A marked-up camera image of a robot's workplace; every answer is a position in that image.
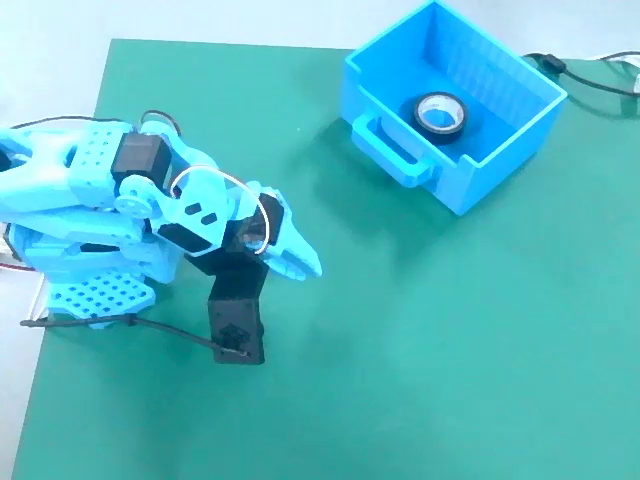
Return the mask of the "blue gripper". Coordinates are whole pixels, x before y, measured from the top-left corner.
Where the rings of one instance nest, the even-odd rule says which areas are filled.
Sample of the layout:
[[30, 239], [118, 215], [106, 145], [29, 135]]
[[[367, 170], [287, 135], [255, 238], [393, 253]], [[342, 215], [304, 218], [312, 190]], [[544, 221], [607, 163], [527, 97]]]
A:
[[257, 258], [297, 281], [321, 276], [317, 252], [296, 229], [281, 193], [258, 182], [244, 184], [219, 170], [211, 157], [183, 143], [154, 145], [154, 259], [202, 259], [228, 248]]

